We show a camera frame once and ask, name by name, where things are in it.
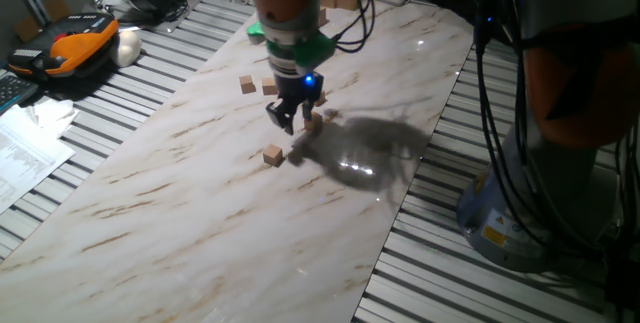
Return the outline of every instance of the metal grating floor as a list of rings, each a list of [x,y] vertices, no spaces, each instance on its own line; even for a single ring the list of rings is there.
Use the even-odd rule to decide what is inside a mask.
[[[110,63],[87,79],[61,81],[54,97],[71,98],[80,110],[61,138],[76,155],[0,214],[0,262],[253,12],[253,7],[203,0],[171,34],[138,31],[145,52],[134,65],[118,68]]]
[[[459,232],[458,197],[489,165],[475,59],[472,48],[353,322],[599,322],[604,291],[595,277],[602,277],[602,267],[588,279],[517,273],[486,260]],[[514,119],[516,58],[491,44],[484,62],[504,138]],[[613,152],[601,149],[597,164],[613,169]]]

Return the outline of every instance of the white marble table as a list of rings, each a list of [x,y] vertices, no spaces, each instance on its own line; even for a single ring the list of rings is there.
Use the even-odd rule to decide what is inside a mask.
[[[271,73],[237,32],[0,265],[0,321],[348,322],[471,45],[450,11],[377,8],[319,69],[339,116],[317,138],[241,94]]]

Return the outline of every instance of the keyboard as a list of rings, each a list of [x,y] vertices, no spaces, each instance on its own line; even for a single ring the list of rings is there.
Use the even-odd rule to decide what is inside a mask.
[[[14,104],[21,103],[38,91],[38,85],[24,79],[5,75],[0,78],[0,114]]]

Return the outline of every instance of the blue led light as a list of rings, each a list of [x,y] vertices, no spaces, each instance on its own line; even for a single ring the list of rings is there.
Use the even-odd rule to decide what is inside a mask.
[[[312,86],[313,83],[314,83],[313,76],[312,75],[308,75],[308,76],[304,77],[304,82],[305,82],[306,85]]]

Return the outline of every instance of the robotic arm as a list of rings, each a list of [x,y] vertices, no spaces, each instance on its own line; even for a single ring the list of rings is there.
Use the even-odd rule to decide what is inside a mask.
[[[311,120],[323,77],[314,69],[330,58],[335,43],[318,31],[320,0],[255,0],[260,22],[249,28],[252,42],[266,39],[269,65],[275,75],[278,100],[267,106],[271,120],[293,134],[298,105]]]

